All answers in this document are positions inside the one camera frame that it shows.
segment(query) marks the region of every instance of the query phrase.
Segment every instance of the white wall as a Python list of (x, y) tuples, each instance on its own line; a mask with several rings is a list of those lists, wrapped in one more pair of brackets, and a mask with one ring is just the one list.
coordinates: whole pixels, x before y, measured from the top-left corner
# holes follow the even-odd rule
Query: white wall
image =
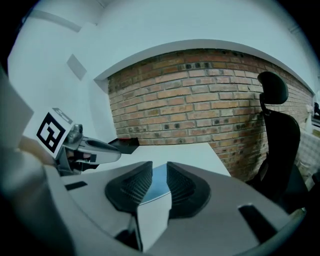
[[(43, 3), (53, 2), (58, 5), (52, 7), (53, 12), (66, 8), (60, 5), (62, 2), (73, 2), (75, 7), (78, 6), (77, 0), (44, 1), (40, 4), (44, 7)], [(88, 24), (87, 21), (93, 21), (92, 9), (88, 10), (85, 13), (82, 9), (82, 26)], [(73, 14), (70, 15), (72, 20), (77, 16), (78, 8), (70, 8), (69, 12)], [(100, 13), (101, 10), (98, 10), (94, 18), (97, 19)], [(105, 92), (89, 72), (80, 81), (67, 65), (77, 37), (78, 33), (73, 30), (44, 19), (29, 17), (23, 25), (8, 58), (8, 75), (12, 86), (34, 111), (24, 130), (25, 136), (34, 138), (48, 108), (59, 107), (76, 123), (83, 124), (86, 136), (105, 142), (116, 138)]]
[(116, 0), (105, 9), (99, 33), (76, 51), (98, 79), (142, 59), (187, 48), (223, 48), (262, 57), (313, 91), (309, 59), (271, 0)]
[[(43, 0), (35, 9), (81, 29), (29, 17), (8, 59), (13, 87), (35, 112), (33, 120), (47, 107), (59, 107), (84, 125), (87, 136), (106, 142), (116, 131), (106, 88), (94, 79), (158, 54), (190, 48), (245, 52), (286, 69), (314, 92), (320, 89), (312, 51), (289, 32), (292, 21), (271, 1), (114, 0), (104, 9), (95, 0)], [(81, 81), (67, 66), (71, 54), (87, 70)], [(34, 136), (33, 120), (24, 135)]]
[(96, 0), (41, 0), (34, 10), (56, 15), (82, 27), (86, 22), (97, 24), (104, 9)]

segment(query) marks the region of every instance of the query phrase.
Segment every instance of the brick wall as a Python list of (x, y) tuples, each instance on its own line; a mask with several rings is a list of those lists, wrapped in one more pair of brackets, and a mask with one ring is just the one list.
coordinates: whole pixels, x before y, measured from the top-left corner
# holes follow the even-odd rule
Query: brick wall
[(109, 98), (119, 138), (141, 145), (208, 142), (230, 174), (252, 177), (268, 151), (259, 73), (278, 73), (289, 98), (270, 109), (307, 118), (312, 94), (292, 75), (257, 57), (228, 50), (194, 49), (152, 57), (109, 79)]

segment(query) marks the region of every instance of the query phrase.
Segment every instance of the chair headrest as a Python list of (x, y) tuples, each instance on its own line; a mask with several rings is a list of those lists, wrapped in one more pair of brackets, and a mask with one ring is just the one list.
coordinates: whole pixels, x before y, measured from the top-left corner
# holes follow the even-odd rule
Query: chair headrest
[(265, 71), (258, 75), (262, 84), (265, 104), (282, 104), (288, 99), (288, 87), (280, 76), (273, 72)]

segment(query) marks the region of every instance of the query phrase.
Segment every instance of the white desk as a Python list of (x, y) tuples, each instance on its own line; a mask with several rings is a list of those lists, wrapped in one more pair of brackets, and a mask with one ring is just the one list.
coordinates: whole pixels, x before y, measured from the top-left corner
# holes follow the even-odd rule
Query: white desk
[(230, 176), (226, 167), (208, 143), (139, 146), (132, 154), (122, 154), (118, 161), (100, 164), (96, 169), (88, 169), (82, 175), (145, 161), (152, 161), (153, 168), (167, 162), (177, 162)]

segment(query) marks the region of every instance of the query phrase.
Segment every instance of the black office chair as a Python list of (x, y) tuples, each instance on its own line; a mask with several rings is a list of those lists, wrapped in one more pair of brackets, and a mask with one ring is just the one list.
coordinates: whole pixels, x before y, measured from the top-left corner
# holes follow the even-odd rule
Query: black office chair
[(269, 152), (258, 174), (248, 184), (288, 213), (302, 208), (308, 189), (294, 165), (300, 143), (300, 128), (290, 115), (267, 109), (265, 104), (280, 105), (288, 99), (286, 83), (275, 73), (258, 75), (263, 93), (260, 105), (265, 121)]

